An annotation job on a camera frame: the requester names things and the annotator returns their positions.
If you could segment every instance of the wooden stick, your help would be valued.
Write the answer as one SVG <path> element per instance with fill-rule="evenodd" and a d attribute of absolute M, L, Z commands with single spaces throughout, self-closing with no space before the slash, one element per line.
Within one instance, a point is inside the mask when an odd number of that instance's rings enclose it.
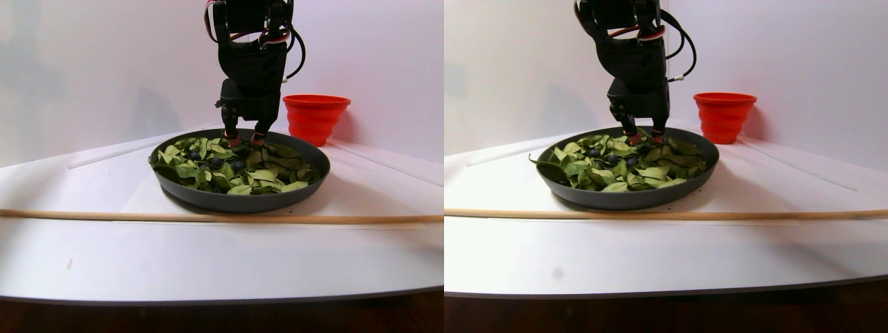
<path fill-rule="evenodd" d="M 646 219 L 646 220 L 778 220 L 778 219 L 858 219 L 888 218 L 888 210 L 810 211 L 810 212 L 621 212 L 621 211 L 519 211 L 445 209 L 444 216 L 463 218 L 534 219 Z"/>
<path fill-rule="evenodd" d="M 299 225 L 382 225 L 400 223 L 443 222 L 442 215 L 418 216 L 286 216 L 286 215 L 233 215 L 233 214 L 153 214 L 153 213 L 105 213 L 48 210 L 0 210 L 0 217 L 85 219 L 100 221 L 146 222 L 199 222 L 199 223 L 247 223 L 247 224 L 299 224 Z"/>

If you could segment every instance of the white wall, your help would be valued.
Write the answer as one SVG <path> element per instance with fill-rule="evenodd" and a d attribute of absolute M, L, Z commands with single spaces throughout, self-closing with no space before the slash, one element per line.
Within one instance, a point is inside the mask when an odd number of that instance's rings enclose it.
<path fill-rule="evenodd" d="M 202 10 L 0 0 L 0 166 L 220 122 Z"/>
<path fill-rule="evenodd" d="M 444 3 L 447 153 L 571 131 L 613 117 L 595 43 L 571 0 Z"/>
<path fill-rule="evenodd" d="M 671 0 L 669 11 L 700 53 L 671 85 L 673 117 L 699 123 L 696 92 L 751 93 L 747 135 L 888 171 L 888 3 Z"/>
<path fill-rule="evenodd" d="M 0 166 L 221 123 L 204 4 L 0 0 Z M 282 92 L 350 97 L 335 137 L 440 163 L 440 6 L 297 0 Z"/>
<path fill-rule="evenodd" d="M 442 2 L 297 0 L 308 59 L 281 92 L 350 98 L 333 138 L 443 163 Z"/>

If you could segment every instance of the white tabletop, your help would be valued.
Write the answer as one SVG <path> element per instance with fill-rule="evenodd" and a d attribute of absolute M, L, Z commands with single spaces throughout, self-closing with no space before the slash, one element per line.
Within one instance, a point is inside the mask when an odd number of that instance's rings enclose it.
<path fill-rule="evenodd" d="M 168 137 L 2 168 L 0 208 L 192 212 L 161 191 L 147 165 L 151 147 L 67 168 L 127 147 L 159 144 Z M 433 184 L 442 181 L 441 165 L 335 140 L 321 150 L 332 168 L 318 192 L 268 214 L 442 213 L 443 188 Z M 398 165 L 413 176 L 371 160 Z M 443 238 L 441 223 L 257 226 L 0 218 L 0 297 L 47 302 L 243 302 L 440 289 Z"/>
<path fill-rule="evenodd" d="M 582 210 L 558 200 L 527 161 L 528 154 L 536 158 L 571 135 L 448 156 L 445 207 Z M 646 211 L 888 208 L 888 173 L 754 139 L 741 141 L 856 191 L 738 142 L 718 146 L 718 167 L 699 192 Z M 466 166 L 501 154 L 516 155 Z M 448 217 L 445 233 L 444 281 L 450 296 L 678 295 L 793 288 L 888 274 L 886 219 L 777 223 Z"/>

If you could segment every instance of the black pan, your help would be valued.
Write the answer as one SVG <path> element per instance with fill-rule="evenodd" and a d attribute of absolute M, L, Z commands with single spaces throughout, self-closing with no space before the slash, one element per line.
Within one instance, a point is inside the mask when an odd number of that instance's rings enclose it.
<path fill-rule="evenodd" d="M 648 133 L 651 132 L 650 126 L 639 126 L 639 128 L 643 128 Z M 561 140 L 559 143 L 543 151 L 537 160 L 548 161 L 549 156 L 552 155 L 555 147 L 564 148 L 564 146 L 570 142 L 595 134 L 609 134 L 618 137 L 622 136 L 622 128 L 614 127 L 604 130 L 590 131 Z M 716 164 L 718 163 L 718 148 L 716 148 L 716 145 L 711 141 L 700 135 L 689 131 L 667 129 L 666 138 L 674 138 L 698 146 L 703 154 L 703 160 L 709 165 L 709 169 L 703 172 L 703 174 L 678 185 L 637 192 L 595 192 L 576 189 L 570 186 L 562 186 L 554 180 L 547 178 L 545 172 L 542 172 L 539 167 L 537 167 L 536 170 L 555 195 L 584 207 L 596 210 L 642 210 L 645 208 L 656 207 L 681 199 L 700 188 L 700 186 L 703 186 L 703 184 L 709 180 L 710 176 L 712 176 L 712 171 L 716 169 Z"/>
<path fill-rule="evenodd" d="M 238 129 L 238 132 L 241 134 L 241 138 L 246 138 L 247 140 L 253 136 L 253 130 Z M 148 161 L 156 162 L 158 150 L 165 149 L 167 146 L 175 144 L 176 141 L 187 137 L 221 138 L 222 130 L 193 131 L 168 139 L 151 151 Z M 323 183 L 330 172 L 330 160 L 320 149 L 303 140 L 275 132 L 268 132 L 266 142 L 279 143 L 296 149 L 302 155 L 302 158 L 312 165 L 312 168 L 317 169 L 321 173 L 321 179 L 310 186 L 284 193 L 229 195 L 204 192 L 181 186 L 158 172 L 155 172 L 155 176 L 157 181 L 161 183 L 161 188 L 167 194 L 198 208 L 222 213 L 248 214 L 279 210 L 305 200 L 321 187 L 321 183 Z"/>

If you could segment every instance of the red cup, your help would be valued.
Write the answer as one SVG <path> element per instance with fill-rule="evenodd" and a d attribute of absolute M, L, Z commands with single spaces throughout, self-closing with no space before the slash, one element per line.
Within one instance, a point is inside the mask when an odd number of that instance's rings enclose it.
<path fill-rule="evenodd" d="M 736 92 L 701 92 L 694 95 L 700 109 L 703 137 L 720 145 L 737 141 L 746 115 L 756 103 L 752 95 Z"/>
<path fill-rule="evenodd" d="M 321 147 L 352 100 L 327 95 L 288 95 L 283 104 L 287 107 L 289 134 Z"/>

